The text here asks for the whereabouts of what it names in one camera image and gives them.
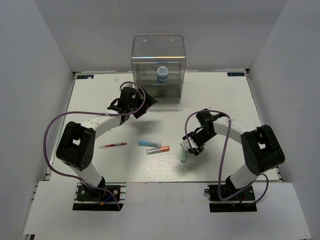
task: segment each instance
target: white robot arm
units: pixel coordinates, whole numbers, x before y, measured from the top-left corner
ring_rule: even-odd
[[[223,114],[211,115],[205,110],[207,109],[196,115],[201,127],[187,134],[191,146],[186,136],[180,143],[184,151],[196,156],[204,150],[208,140],[217,134],[226,136],[228,132],[227,117]],[[285,161],[285,155],[277,138],[268,125],[254,127],[233,120],[229,138],[242,145],[245,164],[225,180],[227,195],[234,194],[255,181],[262,173]]]
[[[104,188],[105,179],[92,164],[95,140],[112,128],[126,122],[132,114],[139,118],[157,101],[144,89],[133,87],[121,89],[120,98],[116,98],[107,108],[106,115],[96,116],[86,122],[69,122],[58,144],[56,156],[68,165],[86,183],[93,187]],[[101,191],[90,188],[92,195],[99,198]]]

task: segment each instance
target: white platform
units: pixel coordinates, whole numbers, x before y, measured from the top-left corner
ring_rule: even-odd
[[[120,96],[119,86],[125,81],[133,81],[132,73],[95,74],[93,79],[77,79],[68,111],[104,112],[111,101]],[[248,125],[261,126],[246,77],[228,77],[226,72],[187,72],[181,103],[156,104],[141,118],[131,116],[122,126],[105,133],[95,142],[92,162],[106,182],[217,181],[224,136],[215,136],[199,156],[189,155],[187,163],[180,163],[186,118],[204,108],[226,112]],[[81,123],[92,117],[73,114],[68,115],[65,122]],[[198,126],[193,117],[188,132]],[[139,140],[169,145],[170,151],[146,155],[148,148],[138,146]],[[128,145],[99,149],[102,144],[121,142]],[[230,140],[224,162],[223,180],[244,164],[242,146]],[[64,173],[74,174],[59,159],[54,158],[53,165]],[[279,179],[275,169],[267,175],[270,180]],[[50,180],[76,181],[55,173]]]
[[[40,182],[24,234],[39,240],[300,240],[310,233],[291,183],[271,183],[257,212],[210,213],[205,183],[128,183],[120,212],[72,211],[75,182]],[[255,183],[259,196],[264,183]]]

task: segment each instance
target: red marker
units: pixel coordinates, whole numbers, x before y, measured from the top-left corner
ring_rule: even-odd
[[[123,145],[127,145],[127,143],[126,142],[121,142],[121,143],[101,145],[101,146],[99,146],[99,149],[106,149],[106,148],[110,148],[110,147],[117,147],[117,146],[123,146]]]

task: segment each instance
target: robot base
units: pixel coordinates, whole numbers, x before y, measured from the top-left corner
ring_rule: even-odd
[[[221,201],[218,196],[218,185],[208,185],[209,188],[204,190],[204,193],[209,194],[210,213],[238,213],[238,212],[256,212],[256,204],[250,204],[255,201],[255,193],[252,186],[244,190],[241,194],[234,198]],[[224,190],[225,185],[221,185],[221,195],[223,198],[230,195]]]
[[[113,193],[122,209],[125,201],[126,185],[125,184],[106,184],[105,188]],[[105,192],[101,198],[94,198],[88,188],[79,184],[73,202],[74,211],[119,211],[118,206],[110,194]]]

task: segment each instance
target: gray wall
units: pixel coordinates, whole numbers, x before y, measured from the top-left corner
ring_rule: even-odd
[[[133,37],[183,34],[187,69],[250,68],[287,0],[34,0],[72,71],[130,71]]]
[[[312,239],[320,239],[320,1],[289,0],[250,75],[253,96],[286,156]]]
[[[0,5],[0,238],[19,240],[47,169],[45,127],[65,110],[72,72],[33,0]]]

